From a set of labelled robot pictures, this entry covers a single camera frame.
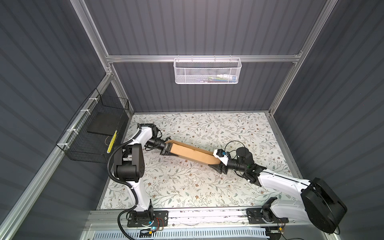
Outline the brown cardboard box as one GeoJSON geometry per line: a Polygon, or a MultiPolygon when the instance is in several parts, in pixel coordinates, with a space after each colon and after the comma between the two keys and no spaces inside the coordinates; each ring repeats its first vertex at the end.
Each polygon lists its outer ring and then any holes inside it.
{"type": "Polygon", "coordinates": [[[171,153],[182,159],[205,164],[218,165],[221,161],[214,157],[213,152],[187,145],[175,140],[168,140],[165,144],[172,143],[171,153]]]}

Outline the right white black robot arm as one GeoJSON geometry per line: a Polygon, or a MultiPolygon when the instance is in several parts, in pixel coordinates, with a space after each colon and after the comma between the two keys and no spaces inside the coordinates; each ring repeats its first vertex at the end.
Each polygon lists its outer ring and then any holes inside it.
{"type": "Polygon", "coordinates": [[[348,211],[324,180],[297,179],[273,172],[256,164],[246,147],[238,148],[234,158],[222,149],[214,150],[213,156],[220,162],[210,167],[218,173],[227,174],[228,170],[233,170],[250,184],[271,188],[294,198],[293,202],[269,198],[257,214],[265,223],[286,223],[289,219],[296,219],[310,222],[322,232],[332,234],[348,211]]]}

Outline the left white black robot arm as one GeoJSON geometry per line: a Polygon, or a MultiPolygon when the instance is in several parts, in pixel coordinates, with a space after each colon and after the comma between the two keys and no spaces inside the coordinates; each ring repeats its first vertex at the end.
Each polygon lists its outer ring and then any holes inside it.
{"type": "Polygon", "coordinates": [[[114,159],[112,180],[118,180],[132,192],[134,211],[145,212],[150,209],[151,200],[141,180],[145,173],[143,151],[163,151],[166,141],[162,136],[155,124],[138,124],[135,134],[111,154],[114,159]]]}

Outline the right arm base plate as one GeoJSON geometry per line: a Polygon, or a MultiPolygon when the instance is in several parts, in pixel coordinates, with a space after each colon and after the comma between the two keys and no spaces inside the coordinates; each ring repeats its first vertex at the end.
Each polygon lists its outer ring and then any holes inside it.
{"type": "Polygon", "coordinates": [[[250,224],[287,224],[288,218],[278,218],[270,210],[262,208],[246,209],[247,218],[250,224]]]}

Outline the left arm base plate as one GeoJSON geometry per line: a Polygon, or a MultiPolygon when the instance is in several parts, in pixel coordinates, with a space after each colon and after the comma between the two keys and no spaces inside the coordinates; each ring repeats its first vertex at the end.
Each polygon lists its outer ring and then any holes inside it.
{"type": "Polygon", "coordinates": [[[127,227],[166,227],[168,225],[169,212],[168,211],[133,211],[127,216],[127,227]]]}

